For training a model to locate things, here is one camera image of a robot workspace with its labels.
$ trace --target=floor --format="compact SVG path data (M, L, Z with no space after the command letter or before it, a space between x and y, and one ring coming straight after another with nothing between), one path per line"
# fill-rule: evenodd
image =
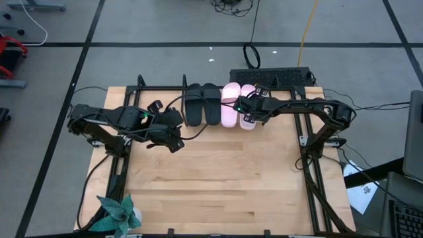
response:
M16 78L27 88L0 89L0 106L10 108L13 117L0 137L4 236L15 236L19 225L20 232L27 228L26 236L73 229L92 151L65 127L74 88L133 85L138 74L148 85L180 85L182 74L188 82L223 85L230 69L247 67L240 46L251 38L256 2L242 18L216 13L207 0L68 0L64 13L30 11L49 38L44 46L31 47L17 69ZM312 7L312 0L260 2L253 42L260 46L263 68L296 66ZM423 83L422 7L419 0L321 0L301 65L310 67L319 86L348 94L357 105L409 100ZM22 42L43 40L23 11L10 10L4 0L0 11L13 18L1 18L0 25L26 32L3 34ZM329 91L327 96L350 103ZM104 98L103 91L91 89L71 102L102 106ZM402 157L407 115L407 109L360 111L340 135L370 165L380 165ZM367 167L349 149L347 156ZM32 217L27 212L22 219L40 167L48 162ZM360 231L379 230L382 199L377 191L364 216L354 214Z

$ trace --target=pair of slippers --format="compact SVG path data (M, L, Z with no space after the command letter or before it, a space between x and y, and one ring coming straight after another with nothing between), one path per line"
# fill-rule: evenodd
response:
M221 106L221 122L222 126L232 128L237 124L238 112L229 106L233 106L238 97L247 96L249 93L256 90L252 85L244 85L242 88L238 83L228 83L222 90L222 104ZM250 123L244 121L244 114L239 114L239 125L244 130L252 130L256 126L256 122Z
M186 123L189 126L199 126L203 119L202 110L204 107L207 124L218 125L221 118L220 98L220 90L213 83L206 83L203 86L198 83L189 85L184 97Z

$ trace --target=black floor stripe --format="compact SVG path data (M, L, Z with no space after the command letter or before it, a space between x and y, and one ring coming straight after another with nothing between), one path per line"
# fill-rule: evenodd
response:
M48 167L50 166L50 162L52 161L54 149L56 148L56 144L58 143L58 139L59 139L61 129L62 129L63 124L65 122L65 117L66 117L67 111L69 109L69 103L71 102L72 94L75 90L76 84L78 82L79 76L81 74L81 70L82 70L84 62L85 62L85 58L87 56L89 44L93 40L95 28L96 28L98 20L100 18L100 14L101 14L102 8L104 6L104 2L105 2L105 0L100 0L100 2L98 3L97 10L95 12L93 21L92 21L91 26L90 26L90 30L89 30L88 35L87 35L87 39L85 40L84 47L82 49L81 55L79 56L77 66L76 66L75 71L73 73L72 80L69 84L69 88L68 88L66 96L65 96L65 100L64 100L63 105L61 107L59 118L58 118L56 125L54 127L52 138L50 139L50 142L48 144L47 151L46 151L46 154L44 156L43 162L41 164L40 171L38 172L37 178L35 180L34 187L32 188L32 192L31 192L28 204L26 205L24 214L23 214L22 219L20 221L18 231L17 231L17 234L15 236L16 238L24 237L25 234L26 234L26 230L28 229L28 226L29 226L29 223L30 223L30 220L31 220L31 217L32 217L32 213L34 212L34 208L36 206L38 197L40 195L42 185L43 185L44 180L45 180L46 175L47 175Z
M166 47L243 47L245 42L93 42L91 47L115 48L166 48ZM298 48L301 42L253 42L256 47L294 47ZM401 48L401 43L324 43L308 42L304 47L310 48Z
M105 47L105 48L168 48L168 47L243 47L245 42L92 42L89 47ZM300 47L301 42L253 42L256 47ZM410 43L411 48L423 48L423 43ZM47 42L43 46L35 47L84 47L82 42ZM348 43L348 42L306 42L306 48L403 48L403 43Z
M383 0L383 4L385 5L385 8L388 12L389 17L391 18L392 24L395 27L395 30L397 31L397 34L401 40L401 43L404 44L404 49L405 52L407 53L408 59L410 60L411 66L414 69L414 72L417 75L417 78L420 82L420 84L423 86L423 72L422 72L422 68L420 67L420 64L418 63L416 56L414 55L412 49L411 49L411 44L408 43L408 40L405 37L405 34L398 22L397 17L394 14L394 11L392 10L392 6L389 3L388 0Z

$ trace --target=black slipper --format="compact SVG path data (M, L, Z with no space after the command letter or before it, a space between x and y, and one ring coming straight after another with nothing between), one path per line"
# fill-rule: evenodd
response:
M203 86L203 97L207 99L210 105L209 107L208 104L204 102L204 114L206 115L207 124L213 126L218 125L221 120L221 93L219 88L213 83L206 83Z
M199 126L202 120L202 109L204 99L196 96L190 95L201 95L201 86L198 83L193 83L186 88L185 92L185 115L186 115L186 123L189 126Z

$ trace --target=wooden table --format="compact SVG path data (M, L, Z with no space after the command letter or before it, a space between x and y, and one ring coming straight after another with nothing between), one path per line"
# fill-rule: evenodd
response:
M104 107L122 106L125 90L110 87ZM320 87L306 88L306 93L309 99L323 97ZM147 108L157 99L167 105L177 96L180 91L142 91L139 106ZM274 91L272 96L290 99L288 92ZM180 108L180 101L174 106ZM314 115L311 121L315 132L323 125ZM304 120L302 124L306 135ZM182 127L182 136L194 135L200 128ZM174 228L179 234L252 235L265 229L273 235L313 234L303 172L294 167L300 154L293 115L279 115L253 131L239 125L209 126L173 154L166 147L146 149L146 145L133 143L126 180L125 194L132 195L143 214L142 227L132 233L167 233ZM325 148L323 154L338 159L334 148ZM103 157L104 148L94 149L89 170ZM100 206L96 195L105 195L111 162L102 164L87 185L82 225ZM325 158L320 164L329 204L355 230L339 164ZM324 230L321 206L315 201Z

